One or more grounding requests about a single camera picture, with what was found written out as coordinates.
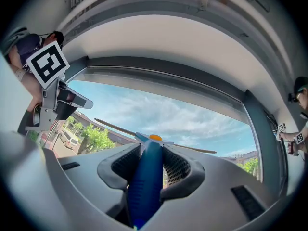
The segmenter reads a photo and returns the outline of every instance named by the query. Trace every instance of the black slot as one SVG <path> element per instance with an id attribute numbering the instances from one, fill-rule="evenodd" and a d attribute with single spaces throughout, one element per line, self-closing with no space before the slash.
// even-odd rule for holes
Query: black slot
<path id="1" fill-rule="evenodd" d="M 264 212 L 264 208 L 244 186 L 231 188 L 231 191 L 250 221 Z"/>
<path id="2" fill-rule="evenodd" d="M 63 169 L 64 171 L 66 171 L 66 170 L 68 170 L 68 169 L 71 169 L 71 168 L 78 167 L 78 166 L 80 166 L 80 164 L 79 164 L 79 163 L 76 163 L 76 162 L 61 165 L 61 167 L 62 167 L 62 169 Z"/>

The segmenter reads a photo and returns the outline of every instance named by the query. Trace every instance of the man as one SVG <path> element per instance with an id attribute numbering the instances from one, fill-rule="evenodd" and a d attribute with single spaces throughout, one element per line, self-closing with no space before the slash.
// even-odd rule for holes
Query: man
<path id="1" fill-rule="evenodd" d="M 299 102 L 299 105 L 305 110 L 308 111 L 308 78 L 307 77 L 298 77 L 294 84 L 294 96 L 295 102 Z M 304 139 L 308 138 L 308 122 L 301 130 Z M 294 136 L 299 134 L 297 133 L 280 133 L 280 138 L 283 138 L 287 141 L 293 141 Z"/>
<path id="2" fill-rule="evenodd" d="M 37 34 L 29 34 L 12 47 L 8 53 L 8 60 L 12 65 L 22 69 L 26 64 L 26 59 L 36 51 L 54 41 L 57 41 L 62 48 L 63 40 L 63 34 L 57 31 L 50 33 L 47 38 L 41 38 Z"/>

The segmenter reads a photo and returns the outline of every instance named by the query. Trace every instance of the wristwatch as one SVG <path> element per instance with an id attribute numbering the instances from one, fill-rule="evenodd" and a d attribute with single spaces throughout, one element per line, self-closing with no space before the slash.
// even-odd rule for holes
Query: wristwatch
<path id="1" fill-rule="evenodd" d="M 25 74 L 25 70 L 23 69 L 18 69 L 15 73 L 15 76 L 18 78 L 19 81 L 21 81 L 21 79 L 23 78 Z"/>

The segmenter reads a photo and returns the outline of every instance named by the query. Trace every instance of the tree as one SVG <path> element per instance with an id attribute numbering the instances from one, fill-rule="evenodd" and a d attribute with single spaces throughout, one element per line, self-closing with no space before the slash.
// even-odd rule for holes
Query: tree
<path id="1" fill-rule="evenodd" d="M 66 129 L 66 127 L 68 126 L 69 123 L 73 123 L 75 121 L 75 119 L 70 116 L 66 121 L 65 121 L 65 126 L 64 129 Z"/>
<path id="2" fill-rule="evenodd" d="M 82 124 L 78 122 L 77 124 L 75 124 L 75 128 L 76 128 L 76 131 L 74 132 L 74 135 L 78 132 L 78 129 L 82 129 Z"/>
<path id="3" fill-rule="evenodd" d="M 93 124 L 90 124 L 82 131 L 84 137 L 78 154 L 92 153 L 102 150 L 114 148 L 115 144 L 108 138 L 108 130 L 105 128 L 101 131 L 99 128 L 93 129 Z"/>
<path id="4" fill-rule="evenodd" d="M 243 164 L 236 164 L 237 166 L 241 167 L 247 173 L 252 174 L 253 176 L 257 176 L 257 167 L 258 167 L 258 159 L 250 159 L 248 162 Z"/>

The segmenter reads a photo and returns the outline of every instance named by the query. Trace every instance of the person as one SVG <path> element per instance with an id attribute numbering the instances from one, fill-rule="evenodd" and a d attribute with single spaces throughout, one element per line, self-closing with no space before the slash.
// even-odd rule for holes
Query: person
<path id="1" fill-rule="evenodd" d="M 294 84 L 294 97 L 295 102 L 298 102 L 302 109 L 308 111 L 308 78 L 307 77 L 298 77 L 295 80 Z M 301 130 L 304 140 L 308 138 L 308 121 Z M 283 133 L 279 134 L 280 138 L 285 139 L 286 141 L 293 141 L 294 137 L 299 134 L 296 133 Z"/>
<path id="2" fill-rule="evenodd" d="M 15 74 L 17 73 L 17 71 L 24 71 L 20 70 L 19 67 L 13 64 L 10 64 L 10 67 Z M 42 91 L 41 91 L 42 87 L 32 73 L 24 71 L 23 76 L 19 78 L 19 80 L 21 81 L 23 86 L 28 90 L 28 92 L 30 92 L 30 94 L 32 95 L 32 101 L 29 104 L 27 111 L 33 111 L 35 106 L 38 103 L 42 102 Z"/>
<path id="3" fill-rule="evenodd" d="M 50 33 L 46 38 L 41 38 L 34 33 L 29 34 L 12 47 L 7 55 L 7 60 L 10 64 L 22 69 L 26 64 L 27 58 L 36 51 L 54 41 L 57 41 L 60 48 L 62 48 L 63 40 L 63 33 L 57 31 Z"/>

